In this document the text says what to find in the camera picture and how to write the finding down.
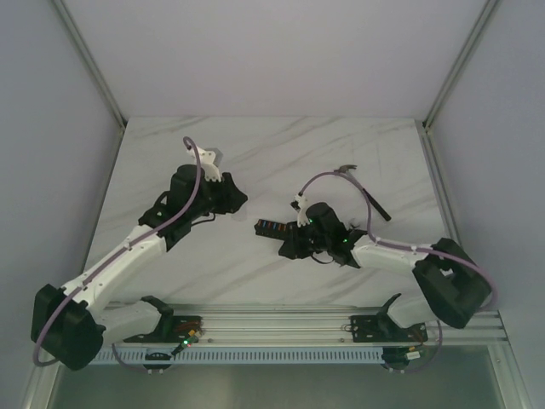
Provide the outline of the black fuse box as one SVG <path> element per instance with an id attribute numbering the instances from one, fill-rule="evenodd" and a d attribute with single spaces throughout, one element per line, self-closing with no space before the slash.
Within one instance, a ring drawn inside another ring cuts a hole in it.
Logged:
<path id="1" fill-rule="evenodd" d="M 282 223 L 259 219 L 254 225 L 254 230 L 257 236 L 285 241 L 294 237 L 297 230 L 297 223 Z"/>

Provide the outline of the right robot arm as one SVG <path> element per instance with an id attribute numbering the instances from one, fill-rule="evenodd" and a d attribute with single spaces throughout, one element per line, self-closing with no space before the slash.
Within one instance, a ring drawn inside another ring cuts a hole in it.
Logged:
<path id="1" fill-rule="evenodd" d="M 438 321 L 462 329 L 491 299 L 490 282 L 477 272 L 453 240 L 424 247 L 387 244 L 363 229 L 346 227 L 324 202 L 311 205 L 303 222 L 289 222 L 278 253 L 290 260 L 326 253 L 352 268 L 371 268 L 412 277 L 417 288 L 391 295 L 377 314 L 377 330 L 395 340 L 416 324 Z"/>

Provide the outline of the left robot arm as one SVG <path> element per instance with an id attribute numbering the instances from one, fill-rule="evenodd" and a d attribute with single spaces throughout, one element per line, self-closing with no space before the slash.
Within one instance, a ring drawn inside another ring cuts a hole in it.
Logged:
<path id="1" fill-rule="evenodd" d="M 160 299 L 143 296 L 116 312 L 106 311 L 106 306 L 141 268 L 187 236 L 195 220 L 234 214 L 247 199 L 228 172 L 208 181 L 196 165 L 180 166 L 169 190 L 143 213 L 122 244 L 63 286 L 45 285 L 37 292 L 31 326 L 35 364 L 43 365 L 39 353 L 45 350 L 54 362 L 77 371 L 105 345 L 137 336 L 155 343 L 169 340 L 175 329 L 174 310 Z"/>

